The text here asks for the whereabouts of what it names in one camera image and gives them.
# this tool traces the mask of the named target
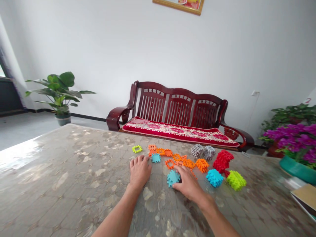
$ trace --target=gold frame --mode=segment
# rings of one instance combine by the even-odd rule
[[[176,3],[172,3],[172,2],[169,2],[169,1],[166,1],[166,0],[152,0],[152,2],[160,4],[160,5],[163,5],[163,6],[166,6],[166,7],[171,7],[171,8],[174,8],[174,9],[178,9],[180,11],[193,13],[195,15],[201,15],[202,9],[203,9],[203,4],[204,4],[204,0],[201,0],[200,7],[199,7],[198,10],[196,10],[196,9],[185,7],[185,6],[182,6],[182,5],[179,5],[179,4],[176,4]]]

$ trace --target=armrest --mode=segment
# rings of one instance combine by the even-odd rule
[[[129,112],[134,107],[132,105],[127,105],[124,107],[116,107],[109,112],[109,115],[106,117],[106,124],[109,127],[110,131],[118,131],[119,127],[119,119],[122,116],[123,123],[127,123]]]
[[[252,136],[250,134],[248,134],[247,132],[245,132],[241,129],[238,129],[238,128],[230,127],[224,121],[221,122],[220,125],[225,127],[225,128],[229,128],[229,129],[237,132],[239,135],[241,135],[244,142],[239,147],[240,151],[247,151],[248,149],[250,149],[251,147],[254,146],[254,140],[253,140]]]

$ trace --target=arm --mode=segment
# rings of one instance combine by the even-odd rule
[[[202,190],[190,170],[184,166],[175,166],[175,169],[180,173],[182,183],[175,183],[172,187],[198,205],[215,237],[240,237],[234,227],[219,211],[212,196]]]
[[[150,177],[151,164],[148,165],[148,160],[147,156],[138,156],[130,162],[131,181],[127,185],[123,197],[92,237],[128,236],[138,196]]]
[[[241,129],[238,129],[238,128],[230,127],[224,121],[222,121],[220,123],[220,125],[225,127],[225,128],[229,128],[229,129],[237,132],[243,138],[244,141],[239,147],[239,149],[241,151],[247,151],[249,148],[254,146],[254,140],[253,140],[252,136],[250,134],[248,134],[247,132],[245,132]]]
[[[110,131],[118,131],[119,130],[119,119],[122,117],[123,123],[127,123],[128,116],[130,110],[132,110],[133,106],[124,106],[124,107],[117,107],[112,109],[109,112],[109,115],[106,117],[106,124],[109,127]]]

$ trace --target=hand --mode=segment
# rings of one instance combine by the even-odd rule
[[[181,175],[182,183],[174,183],[173,188],[180,191],[189,200],[195,202],[198,205],[202,205],[203,202],[214,202],[210,195],[207,195],[201,186],[198,184],[196,178],[192,175],[189,168],[185,166],[174,167]]]
[[[138,156],[131,160],[129,167],[131,169],[131,181],[129,186],[140,192],[148,181],[151,173],[151,164],[148,164],[148,156]]]

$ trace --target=green building block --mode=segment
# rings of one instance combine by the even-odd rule
[[[237,171],[230,171],[227,182],[235,191],[240,191],[247,184],[246,180]]]
[[[137,145],[137,146],[132,147],[132,150],[136,154],[138,152],[141,152],[143,149],[140,145]]]

